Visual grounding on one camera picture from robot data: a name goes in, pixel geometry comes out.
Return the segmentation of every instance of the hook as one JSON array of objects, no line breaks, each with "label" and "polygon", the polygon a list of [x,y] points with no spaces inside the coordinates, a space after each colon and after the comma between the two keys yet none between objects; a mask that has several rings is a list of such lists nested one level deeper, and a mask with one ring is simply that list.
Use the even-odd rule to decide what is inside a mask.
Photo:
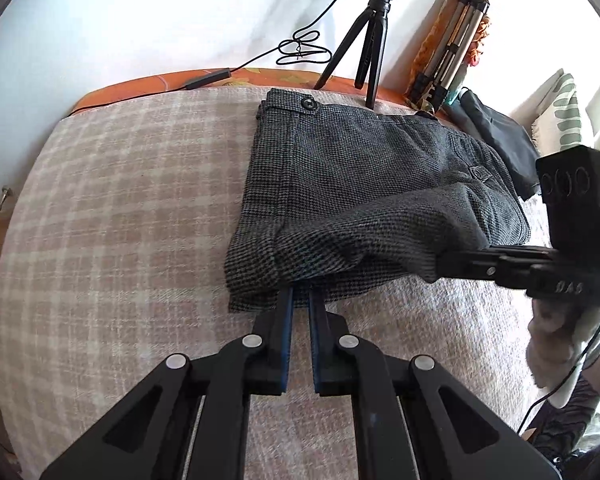
[{"label": "hook", "polygon": [[13,196],[13,191],[10,187],[2,186],[2,200],[0,200],[0,211],[2,211],[4,201],[7,200],[8,196]]}]

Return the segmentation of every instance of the black cable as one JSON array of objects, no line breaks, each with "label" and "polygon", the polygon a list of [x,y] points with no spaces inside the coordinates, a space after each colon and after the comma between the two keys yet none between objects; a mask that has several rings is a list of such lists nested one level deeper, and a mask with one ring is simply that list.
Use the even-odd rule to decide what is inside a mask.
[{"label": "black cable", "polygon": [[565,378],[563,380],[560,381],[560,383],[558,383],[558,385],[551,390],[548,394],[546,394],[545,396],[540,397],[538,400],[536,400],[536,402],[534,402],[529,409],[526,411],[526,415],[525,418],[522,419],[522,422],[520,423],[520,426],[518,427],[518,431],[517,433],[520,434],[520,432],[523,430],[523,428],[525,427],[525,423],[526,420],[529,418],[529,415],[531,414],[531,412],[533,411],[533,409],[538,405],[541,404],[542,402],[545,402],[549,397],[551,397],[555,392],[557,392],[561,387],[564,386],[564,383],[566,383],[569,378],[574,374],[574,372],[577,370],[578,368],[578,363],[580,362],[580,360],[587,354],[589,353],[589,350],[591,350],[591,347],[593,346],[593,343],[595,342],[595,340],[598,338],[598,336],[600,335],[600,324],[598,325],[598,328],[596,329],[595,334],[593,335],[593,337],[589,340],[589,343],[587,344],[587,346],[585,347],[585,349],[582,351],[582,353],[580,354],[580,356],[576,359],[576,364],[573,365],[573,368],[571,368],[571,370],[569,371],[569,373],[565,376]]},{"label": "black cable", "polygon": [[178,88],[172,88],[171,90],[164,90],[162,92],[152,92],[151,94],[134,95],[133,97],[126,97],[124,99],[118,99],[117,101],[112,101],[110,103],[102,103],[99,105],[83,106],[82,108],[76,108],[69,115],[67,115],[67,117],[71,117],[72,115],[77,114],[78,112],[81,112],[83,110],[91,110],[93,108],[102,108],[103,106],[114,105],[116,103],[121,103],[123,101],[131,101],[131,99],[139,99],[141,97],[149,97],[151,95],[168,94],[170,92],[177,92],[178,90],[184,90],[184,86],[180,86]]},{"label": "black cable", "polygon": [[[331,50],[329,50],[325,46],[320,46],[320,45],[314,44],[315,41],[317,41],[318,38],[320,38],[320,31],[315,30],[315,29],[314,30],[307,30],[307,29],[309,27],[313,27],[316,23],[318,23],[320,21],[320,19],[327,12],[329,12],[331,7],[333,7],[337,1],[338,0],[333,0],[327,6],[327,8],[324,9],[323,12],[320,13],[320,15],[315,20],[313,20],[311,23],[309,23],[309,25],[305,25],[304,27],[296,30],[291,35],[290,40],[280,41],[280,43],[278,44],[277,47],[267,50],[266,52],[263,52],[262,54],[259,54],[258,56],[254,57],[253,59],[248,60],[246,63],[243,63],[242,65],[240,65],[236,68],[232,68],[231,72],[240,70],[241,68],[246,67],[248,64],[256,61],[257,59],[267,56],[275,51],[278,51],[280,54],[282,54],[282,56],[280,56],[276,60],[276,65],[291,65],[291,64],[295,64],[295,63],[325,64],[325,63],[330,62],[331,58],[333,57],[333,52],[331,52]],[[296,49],[292,52],[285,51],[284,48],[291,44],[294,44],[296,46]],[[314,56],[315,54],[328,54],[329,58],[328,59],[304,59],[307,56]]]}]

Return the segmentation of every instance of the black camera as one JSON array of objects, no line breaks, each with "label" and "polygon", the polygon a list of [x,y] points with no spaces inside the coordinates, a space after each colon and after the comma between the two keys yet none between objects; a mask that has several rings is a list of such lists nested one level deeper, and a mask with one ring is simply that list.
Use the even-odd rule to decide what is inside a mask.
[{"label": "black camera", "polygon": [[536,161],[553,248],[492,246],[442,254],[446,278],[490,280],[532,298],[600,306],[600,152],[577,146]]},{"label": "black camera", "polygon": [[536,171],[554,249],[600,266],[600,151],[576,146],[539,158]]}]

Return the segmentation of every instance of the bed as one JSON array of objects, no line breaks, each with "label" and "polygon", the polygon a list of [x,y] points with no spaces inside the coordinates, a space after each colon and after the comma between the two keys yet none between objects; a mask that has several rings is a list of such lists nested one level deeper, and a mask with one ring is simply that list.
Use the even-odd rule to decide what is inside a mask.
[{"label": "bed", "polygon": [[[59,122],[13,214],[0,260],[0,406],[26,479],[172,352],[247,334],[222,269],[267,86],[127,100]],[[363,98],[302,90],[321,102]],[[376,111],[411,114],[378,101]],[[524,204],[531,243],[546,212]],[[410,276],[331,304],[386,354],[428,353],[515,426],[538,390],[526,368],[530,300],[493,283]],[[313,392],[296,313],[288,393],[251,404],[247,479],[356,478],[350,403]]]}]

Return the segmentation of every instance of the tangled cable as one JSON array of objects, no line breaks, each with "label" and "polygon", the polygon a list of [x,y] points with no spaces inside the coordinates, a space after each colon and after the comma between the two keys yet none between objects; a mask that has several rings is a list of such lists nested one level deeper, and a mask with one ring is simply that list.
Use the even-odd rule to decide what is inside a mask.
[{"label": "tangled cable", "polygon": [[[320,39],[320,31],[319,30],[308,30],[313,27],[316,23],[320,21],[320,19],[333,7],[333,5],[338,0],[333,0],[320,15],[313,20],[309,25],[306,25],[302,28],[296,30],[289,40],[282,40],[278,44],[277,47],[267,50],[262,54],[258,54],[256,57],[248,60],[246,63],[243,63],[236,68],[232,68],[231,72],[235,72],[236,70],[240,70],[241,68],[246,67],[248,64],[260,59],[261,57],[267,56],[272,52],[278,51],[282,54],[277,60],[276,65],[292,65],[295,63],[314,63],[314,64],[325,64],[331,61],[333,57],[333,52],[326,48],[325,46],[321,46],[315,44],[316,41]],[[293,50],[285,50],[289,45],[295,45],[295,49]],[[327,54],[327,59],[305,59],[309,56],[315,56],[316,54]]]}]

